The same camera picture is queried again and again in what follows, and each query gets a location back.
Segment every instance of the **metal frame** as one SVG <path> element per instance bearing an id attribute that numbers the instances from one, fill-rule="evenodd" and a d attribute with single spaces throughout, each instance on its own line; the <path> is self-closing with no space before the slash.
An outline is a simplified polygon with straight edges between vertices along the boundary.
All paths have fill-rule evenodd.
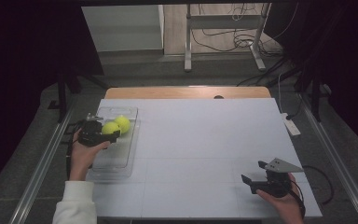
<path id="1" fill-rule="evenodd" d="M 333 165 L 333 168 L 336 170 L 337 176 L 339 177 L 342 185 L 344 186 L 344 189 L 348 192 L 351 202 L 353 203 L 353 206 L 358 213 L 358 185 L 351 176 L 351 173 L 349 172 L 348 168 L 345 166 L 344 161 L 339 156 L 336 147 L 328 136 L 326 130 L 324 129 L 324 126 L 321 122 L 318 122 L 316 118 L 312 115 L 308 98 L 303 97 L 301 94 L 299 94 L 298 96 L 304 101 L 305 106 L 303 106 L 303 108 L 310 121 L 310 124 L 316 135 L 318 136 L 319 140 L 321 141 L 322 145 L 324 146 L 324 150 L 328 159 Z"/>
<path id="2" fill-rule="evenodd" d="M 266 3 L 261 15 L 242 15 L 242 19 L 234 21 L 231 15 L 197 15 L 192 16 L 190 4 L 187 4 L 186 14 L 186 50 L 185 50 L 185 71 L 191 71 L 191 30 L 200 29 L 257 29 L 255 39 L 251 43 L 250 50 L 255 58 L 258 70 L 265 71 L 266 66 L 260 57 L 258 43 L 263 33 L 266 18 L 269 12 L 270 3 Z"/>
<path id="3" fill-rule="evenodd" d="M 63 118 L 62 122 L 59 123 L 54 130 L 54 134 L 51 136 L 50 141 L 43 153 L 39 163 L 37 164 L 33 175 L 31 176 L 30 181 L 28 182 L 27 188 L 22 194 L 19 203 L 17 204 L 16 209 L 13 212 L 13 215 L 9 221 L 10 224 L 14 223 L 24 223 L 25 219 L 28 217 L 28 214 L 31 210 L 31 207 L 34 203 L 34 199 L 37 195 L 37 192 L 40 189 L 40 186 L 45 179 L 46 173 L 48 172 L 48 167 L 51 164 L 51 160 L 56 153 L 57 147 L 61 142 L 62 135 L 65 132 L 66 125 L 68 124 L 70 118 L 72 117 L 77 98 L 73 97 L 69 109 L 66 113 L 66 116 Z"/>

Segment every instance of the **tennis ball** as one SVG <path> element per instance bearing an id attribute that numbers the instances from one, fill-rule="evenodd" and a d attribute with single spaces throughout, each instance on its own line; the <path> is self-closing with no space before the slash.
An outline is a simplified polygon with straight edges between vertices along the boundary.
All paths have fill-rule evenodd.
<path id="1" fill-rule="evenodd" d="M 110 133 L 113 133 L 115 131 L 120 131 L 120 133 L 121 133 L 120 126 L 118 126 L 118 124 L 116 122 L 113 122 L 113 121 L 106 122 L 104 124 L 104 126 L 103 126 L 103 129 L 102 129 L 103 134 L 110 134 Z"/>
<path id="2" fill-rule="evenodd" d="M 127 119 L 125 116 L 120 115 L 115 118 L 115 122 L 118 124 L 118 126 L 121 129 L 121 133 L 126 133 L 130 129 L 130 120 Z"/>

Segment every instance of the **white sleeve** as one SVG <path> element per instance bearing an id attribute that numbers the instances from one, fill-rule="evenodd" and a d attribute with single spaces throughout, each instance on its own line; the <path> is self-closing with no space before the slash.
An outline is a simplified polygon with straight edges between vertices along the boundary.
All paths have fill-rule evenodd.
<path id="1" fill-rule="evenodd" d="M 57 203 L 53 223 L 97 223 L 95 204 L 92 201 L 93 188 L 92 182 L 66 181 L 63 198 Z"/>

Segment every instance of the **clear plastic container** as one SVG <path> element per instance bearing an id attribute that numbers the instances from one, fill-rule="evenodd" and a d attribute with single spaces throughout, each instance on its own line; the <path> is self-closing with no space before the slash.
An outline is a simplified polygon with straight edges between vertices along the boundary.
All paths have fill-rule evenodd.
<path id="1" fill-rule="evenodd" d="M 97 154 L 89 169 L 88 179 L 112 180 L 131 176 L 140 128 L 140 122 L 137 119 L 138 109 L 136 107 L 100 107 L 97 112 L 97 117 L 103 118 L 101 120 L 103 125 L 121 115 L 130 120 L 130 129 L 108 149 L 103 149 Z"/>

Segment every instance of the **table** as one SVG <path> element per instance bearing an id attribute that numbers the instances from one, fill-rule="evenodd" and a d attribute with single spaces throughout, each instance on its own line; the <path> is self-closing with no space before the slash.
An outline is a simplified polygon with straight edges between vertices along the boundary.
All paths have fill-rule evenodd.
<path id="1" fill-rule="evenodd" d="M 301 165 L 266 88 L 117 88 L 107 91 L 102 106 L 138 107 L 141 126 L 132 175 L 95 183 L 99 217 L 276 217 L 241 174 L 264 180 L 257 161 L 275 157 Z M 320 217 L 305 174 L 295 177 L 306 216 Z"/>

